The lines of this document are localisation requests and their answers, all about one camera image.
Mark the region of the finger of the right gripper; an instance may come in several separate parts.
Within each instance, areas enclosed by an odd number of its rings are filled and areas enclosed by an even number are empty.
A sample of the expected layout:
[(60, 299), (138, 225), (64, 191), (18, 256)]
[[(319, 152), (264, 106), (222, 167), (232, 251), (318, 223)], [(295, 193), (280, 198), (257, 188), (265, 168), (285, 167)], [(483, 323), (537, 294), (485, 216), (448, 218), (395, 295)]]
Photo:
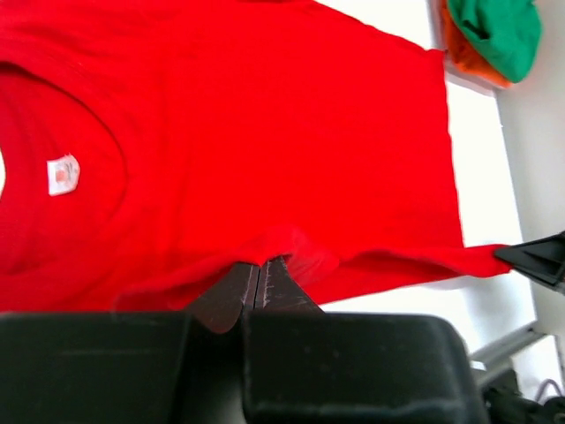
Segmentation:
[(564, 289), (564, 232), (495, 250), (494, 256), (549, 290)]

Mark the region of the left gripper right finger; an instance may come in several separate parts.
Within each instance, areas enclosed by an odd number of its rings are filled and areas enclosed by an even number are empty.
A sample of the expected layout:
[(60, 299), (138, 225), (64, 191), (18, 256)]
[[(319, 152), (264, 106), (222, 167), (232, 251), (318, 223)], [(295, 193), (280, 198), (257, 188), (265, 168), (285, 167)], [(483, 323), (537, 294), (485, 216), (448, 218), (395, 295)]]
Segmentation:
[(255, 308), (291, 313), (322, 313), (321, 308), (292, 279), (283, 258), (274, 258), (260, 269)]

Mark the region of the red t-shirt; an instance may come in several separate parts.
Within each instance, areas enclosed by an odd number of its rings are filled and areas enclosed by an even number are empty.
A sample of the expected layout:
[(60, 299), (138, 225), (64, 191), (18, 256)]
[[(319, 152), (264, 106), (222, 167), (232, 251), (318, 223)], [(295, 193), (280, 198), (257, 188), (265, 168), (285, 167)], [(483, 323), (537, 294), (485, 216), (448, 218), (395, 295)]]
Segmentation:
[(4, 311), (509, 271), (463, 242), (443, 52), (314, 1), (4, 1), (1, 156)]

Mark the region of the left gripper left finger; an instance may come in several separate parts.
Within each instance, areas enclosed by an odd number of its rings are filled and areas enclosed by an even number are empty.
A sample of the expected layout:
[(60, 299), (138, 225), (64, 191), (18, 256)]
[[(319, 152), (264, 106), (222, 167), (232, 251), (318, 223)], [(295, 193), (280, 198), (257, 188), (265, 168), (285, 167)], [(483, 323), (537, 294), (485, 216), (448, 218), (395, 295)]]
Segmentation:
[(187, 312), (215, 334), (225, 334), (237, 324), (242, 312), (253, 309), (260, 268), (236, 263), (216, 284), (202, 293)]

